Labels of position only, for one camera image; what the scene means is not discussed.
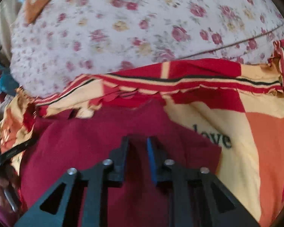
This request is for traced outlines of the left hand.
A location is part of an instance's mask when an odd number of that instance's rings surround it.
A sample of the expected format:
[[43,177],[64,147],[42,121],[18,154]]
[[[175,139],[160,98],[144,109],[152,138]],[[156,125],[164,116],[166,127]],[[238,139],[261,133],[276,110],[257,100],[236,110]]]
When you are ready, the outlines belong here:
[[0,177],[0,207],[11,213],[13,210],[4,194],[4,189],[7,189],[11,184],[15,190],[18,190],[20,181],[18,173],[13,166],[7,165],[5,173],[6,175],[4,177]]

